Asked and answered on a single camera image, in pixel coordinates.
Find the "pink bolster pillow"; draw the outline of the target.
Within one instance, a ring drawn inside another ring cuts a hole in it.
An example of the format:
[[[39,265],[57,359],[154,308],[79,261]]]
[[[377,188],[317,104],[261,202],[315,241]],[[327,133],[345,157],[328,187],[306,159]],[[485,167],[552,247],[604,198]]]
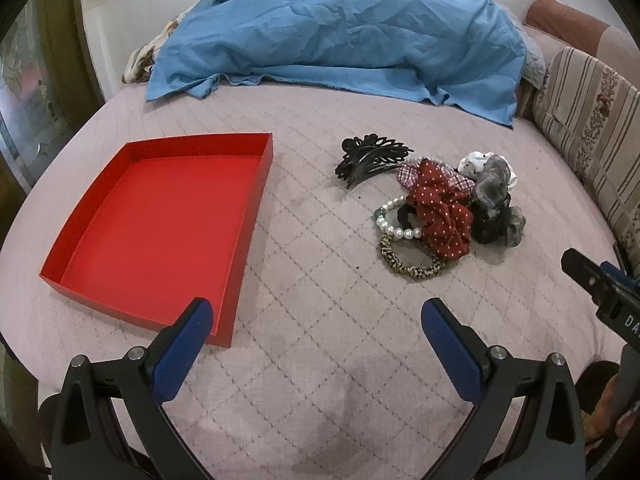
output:
[[[547,63],[565,47],[573,47],[639,85],[639,48],[613,25],[555,0],[537,0],[527,10],[524,28]]]

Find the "pink quilted bed cover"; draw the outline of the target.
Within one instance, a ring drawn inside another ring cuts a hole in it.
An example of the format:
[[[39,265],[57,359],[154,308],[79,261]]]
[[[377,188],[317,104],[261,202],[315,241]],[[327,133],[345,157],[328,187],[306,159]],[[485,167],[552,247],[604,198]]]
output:
[[[449,106],[328,89],[223,86],[205,100],[145,101],[128,86],[70,140],[27,196],[1,251],[1,331],[51,389],[76,354],[120,358],[147,330],[57,294],[39,275],[81,195],[127,142],[269,132],[274,157],[229,349],[205,348],[166,410],[218,479],[417,479],[456,433],[461,401],[420,326],[440,298],[514,356],[559,352],[579,375],[623,343],[566,276],[562,253],[613,258],[613,235],[573,171],[531,122],[504,128]],[[474,246],[414,282],[378,256],[372,212],[401,194],[392,174],[345,190],[342,141],[377,132],[456,164],[504,156],[527,223],[513,249]]]

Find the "red plaid scrunchie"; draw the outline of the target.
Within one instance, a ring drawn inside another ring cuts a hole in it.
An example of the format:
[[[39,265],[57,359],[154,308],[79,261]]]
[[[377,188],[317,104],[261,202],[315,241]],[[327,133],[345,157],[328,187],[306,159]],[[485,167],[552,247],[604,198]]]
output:
[[[407,190],[412,188],[419,177],[419,170],[421,167],[422,159],[412,160],[411,162],[405,162],[398,170],[397,181]],[[457,170],[454,170],[450,165],[443,164],[442,162],[433,162],[446,178],[448,184],[452,188],[456,188],[462,192],[472,193],[475,188],[475,182],[462,174],[459,174]]]

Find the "grey sheer scrunchie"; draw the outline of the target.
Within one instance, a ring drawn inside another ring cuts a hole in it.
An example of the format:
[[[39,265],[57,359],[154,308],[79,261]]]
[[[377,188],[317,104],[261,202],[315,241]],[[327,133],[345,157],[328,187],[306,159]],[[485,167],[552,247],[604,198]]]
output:
[[[491,155],[476,177],[474,203],[488,220],[495,220],[508,202],[511,170],[506,161]]]

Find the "striped floral pillow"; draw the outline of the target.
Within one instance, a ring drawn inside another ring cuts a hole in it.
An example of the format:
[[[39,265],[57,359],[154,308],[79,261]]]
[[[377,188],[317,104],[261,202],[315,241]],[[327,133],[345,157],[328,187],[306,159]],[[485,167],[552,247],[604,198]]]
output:
[[[533,104],[534,122],[597,203],[639,275],[639,90],[594,56],[559,52]]]

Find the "red cardboard tray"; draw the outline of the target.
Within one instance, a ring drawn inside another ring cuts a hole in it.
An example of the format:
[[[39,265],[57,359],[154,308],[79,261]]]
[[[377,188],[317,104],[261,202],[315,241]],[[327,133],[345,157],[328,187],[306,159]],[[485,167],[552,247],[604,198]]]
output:
[[[273,159],[269,133],[126,143],[67,218],[40,270],[61,295],[161,330],[209,301],[208,344],[228,348]]]

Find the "white cherry print scrunchie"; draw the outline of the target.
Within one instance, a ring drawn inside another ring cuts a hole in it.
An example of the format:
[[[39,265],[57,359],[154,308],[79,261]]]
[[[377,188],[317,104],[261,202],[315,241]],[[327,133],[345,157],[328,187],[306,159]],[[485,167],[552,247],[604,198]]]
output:
[[[486,162],[488,162],[488,159],[490,159],[491,156],[495,156],[495,153],[472,151],[460,160],[457,172],[462,174],[463,177],[476,180],[477,175],[484,169]],[[509,168],[510,177],[508,180],[508,191],[512,192],[518,183],[518,176],[504,157],[498,155],[498,158],[502,159]]]

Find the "blue cloth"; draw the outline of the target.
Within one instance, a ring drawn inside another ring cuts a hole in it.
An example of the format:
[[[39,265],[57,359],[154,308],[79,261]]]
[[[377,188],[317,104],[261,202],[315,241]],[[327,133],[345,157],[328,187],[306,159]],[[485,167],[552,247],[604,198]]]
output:
[[[526,47],[492,0],[200,0],[160,49],[155,101],[272,79],[462,108],[507,126]]]

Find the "black claw hair clip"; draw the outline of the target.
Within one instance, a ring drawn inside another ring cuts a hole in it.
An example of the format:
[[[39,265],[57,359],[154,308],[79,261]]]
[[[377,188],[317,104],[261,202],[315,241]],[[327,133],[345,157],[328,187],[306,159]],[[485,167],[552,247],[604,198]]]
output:
[[[335,174],[346,183],[348,190],[378,174],[398,169],[412,153],[407,145],[374,132],[362,139],[346,138],[341,147],[344,155]]]

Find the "red polka dot scrunchie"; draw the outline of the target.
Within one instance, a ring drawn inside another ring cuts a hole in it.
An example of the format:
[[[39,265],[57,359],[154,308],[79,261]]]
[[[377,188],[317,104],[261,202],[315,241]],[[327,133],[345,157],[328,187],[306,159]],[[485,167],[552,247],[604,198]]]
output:
[[[470,199],[470,193],[449,184],[439,165],[422,160],[406,203],[422,222],[422,242],[437,257],[454,261],[469,253],[473,215],[466,205]]]

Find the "dark grey scrunchie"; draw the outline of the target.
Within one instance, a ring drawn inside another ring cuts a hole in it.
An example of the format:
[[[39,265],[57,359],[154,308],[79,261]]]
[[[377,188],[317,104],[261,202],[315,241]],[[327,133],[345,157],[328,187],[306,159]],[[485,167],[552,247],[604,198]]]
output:
[[[480,244],[501,242],[506,247],[521,244],[526,218],[520,208],[511,205],[509,193],[497,203],[488,198],[474,198],[470,203],[470,211],[473,215],[472,237]]]

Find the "brown floral blanket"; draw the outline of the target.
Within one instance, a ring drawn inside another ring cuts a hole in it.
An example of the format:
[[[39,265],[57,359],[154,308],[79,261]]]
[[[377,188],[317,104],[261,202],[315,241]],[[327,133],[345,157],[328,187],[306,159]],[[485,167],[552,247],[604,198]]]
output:
[[[193,8],[194,6],[190,6],[184,10],[169,21],[153,40],[130,54],[122,73],[123,84],[142,84],[149,81],[160,49]]]

